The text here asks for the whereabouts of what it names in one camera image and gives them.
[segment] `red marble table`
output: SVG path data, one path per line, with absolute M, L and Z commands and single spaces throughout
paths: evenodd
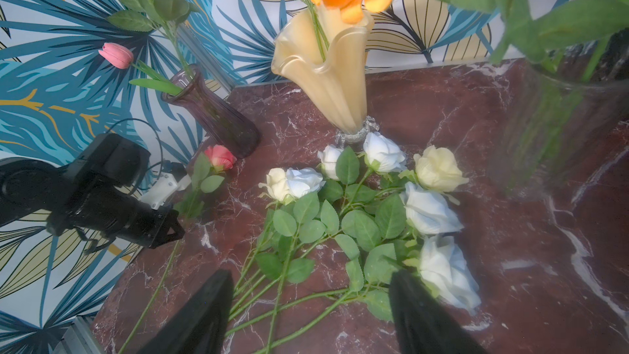
M 453 208 L 456 234 L 483 303 L 475 315 L 448 307 L 492 354 L 629 352 L 629 123 L 620 122 L 561 192 L 542 202 L 505 199 L 485 175 L 487 157 L 517 93 L 522 63 L 478 63 L 367 76 L 369 114 L 408 156 L 445 146 L 470 178 Z M 229 100 L 260 128 L 258 149 L 230 172 L 212 208 L 186 229 L 172 273 L 127 353 L 138 350 L 217 268 L 235 276 L 260 232 L 266 200 L 258 183 L 274 167 L 313 167 L 334 128 L 292 83 L 235 90 Z M 164 271 L 173 245 L 146 249 L 129 264 L 92 329 L 108 353 L 120 348 Z M 313 253 L 315 272 L 289 285 L 284 300 L 342 288 L 345 255 L 333 241 Z M 243 318 L 272 307 L 263 297 Z M 316 299 L 280 314 L 278 337 L 305 325 L 330 301 Z M 268 319 L 224 343 L 225 354 L 263 347 Z M 340 307 L 276 353 L 396 353 L 392 323 L 366 306 Z

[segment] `wallpaper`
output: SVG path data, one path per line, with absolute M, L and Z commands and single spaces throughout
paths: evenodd
M 271 73 L 274 38 L 304 5 L 297 0 L 191 0 L 202 10 L 188 21 L 204 49 L 236 84 L 278 80 Z M 568 0 L 530 0 L 538 17 Z M 177 71 L 169 41 L 158 32 L 113 27 L 117 0 L 0 0 L 0 158 L 27 156 L 65 165 L 120 119 L 148 121 L 165 158 L 186 163 L 204 137 L 183 108 L 153 90 L 128 84 L 139 75 L 98 55 L 105 42 L 122 44 L 166 75 Z M 497 14 L 456 9 L 437 0 L 394 0 L 375 15 L 369 69 L 410 68 L 482 59 L 504 26 Z M 186 50 L 187 57 L 194 61 Z M 511 50 L 510 57 L 519 56 Z M 226 96 L 206 74 L 212 91 Z M 118 134 L 144 145 L 159 161 L 153 130 L 123 122 Z M 145 184 L 152 177 L 145 179 Z M 117 240 L 83 255 L 75 231 L 53 237 L 46 211 L 0 227 L 0 352 L 48 353 L 73 317 L 95 313 L 137 246 Z M 88 232 L 99 239 L 95 232 Z

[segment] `black cable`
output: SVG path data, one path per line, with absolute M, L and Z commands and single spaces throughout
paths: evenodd
M 138 177 L 138 180 L 135 182 L 135 185 L 133 186 L 133 188 L 129 192 L 129 194 L 132 195 L 133 193 L 135 193 L 136 190 L 138 190 L 138 187 L 140 186 L 140 182 L 142 182 L 142 180 L 144 179 L 144 176 L 146 175 L 148 170 L 153 168 L 153 167 L 155 167 L 158 164 L 161 164 L 163 162 L 163 147 L 162 147 L 162 140 L 159 138 L 159 134 L 157 134 L 157 130 L 153 127 L 152 124 L 146 122 L 144 119 L 138 119 L 138 118 L 120 119 L 118 122 L 116 122 L 113 125 L 111 125 L 111 127 L 105 132 L 105 134 L 107 134 L 108 132 L 111 132 L 113 130 L 113 128 L 115 128 L 118 124 L 120 124 L 122 122 L 126 122 L 126 121 L 138 121 L 138 122 L 142 122 L 142 123 L 147 124 L 148 127 L 150 127 L 151 130 L 153 130 L 153 132 L 155 133 L 155 137 L 157 138 L 157 142 L 159 144 L 159 153 L 160 153 L 160 161 L 158 161 L 157 163 L 155 163 L 151 167 L 148 167 L 146 169 L 146 171 L 144 171 L 144 173 Z M 157 174 L 157 178 L 159 179 L 159 177 L 161 177 L 161 176 L 162 176 L 162 165 L 159 167 L 159 173 Z

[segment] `pink tulip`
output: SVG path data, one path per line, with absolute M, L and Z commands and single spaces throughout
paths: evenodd
M 99 54 L 114 67 L 125 69 L 131 66 L 133 62 L 133 52 L 116 43 L 105 43 L 103 50 L 98 51 Z
M 209 146 L 203 153 L 218 171 L 232 168 L 236 161 L 232 152 L 223 145 Z

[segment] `flower bouquet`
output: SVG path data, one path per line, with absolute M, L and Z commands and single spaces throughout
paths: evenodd
M 415 169 L 408 170 L 406 155 L 381 134 L 369 133 L 363 146 L 359 154 L 350 147 L 327 146 L 319 152 L 321 173 L 314 168 L 269 171 L 260 196 L 271 203 L 235 284 L 228 337 L 271 318 L 267 344 L 256 351 L 268 353 L 352 302 L 366 303 L 376 318 L 391 321 L 388 285 L 401 268 L 413 271 L 430 292 L 455 307 L 472 312 L 481 303 L 460 248 L 452 236 L 443 236 L 463 228 L 448 206 L 447 199 L 455 199 L 447 192 L 468 182 L 452 152 L 431 146 L 414 156 Z M 379 188 L 365 184 L 371 177 L 377 177 Z M 347 256 L 349 286 L 281 303 L 286 285 L 300 284 L 315 269 L 309 255 L 330 240 Z M 247 321 L 240 316 L 273 287 L 273 310 Z M 307 325 L 275 340 L 280 311 L 319 297 L 333 303 Z

